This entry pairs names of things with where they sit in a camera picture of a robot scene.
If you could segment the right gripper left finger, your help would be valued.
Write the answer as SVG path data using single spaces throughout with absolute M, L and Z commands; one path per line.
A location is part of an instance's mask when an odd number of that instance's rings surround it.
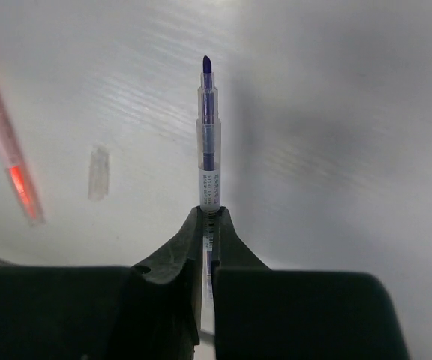
M 144 280 L 141 322 L 144 359 L 193 359 L 200 344 L 203 285 L 203 212 L 190 210 L 181 229 L 133 266 Z

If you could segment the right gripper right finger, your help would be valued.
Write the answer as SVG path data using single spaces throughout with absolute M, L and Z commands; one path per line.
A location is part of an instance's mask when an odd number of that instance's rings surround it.
M 270 268 L 239 238 L 227 208 L 215 216 L 211 255 L 217 359 L 256 359 L 264 295 L 257 281 Z

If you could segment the purple clear highlighter pen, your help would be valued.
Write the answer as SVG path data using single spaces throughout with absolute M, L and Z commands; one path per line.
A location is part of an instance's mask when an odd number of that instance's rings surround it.
M 203 290 L 206 306 L 214 305 L 212 289 L 213 240 L 216 215 L 221 208 L 221 120 L 212 60 L 202 58 L 198 88 L 196 138 L 199 169 L 199 207 L 203 213 Z

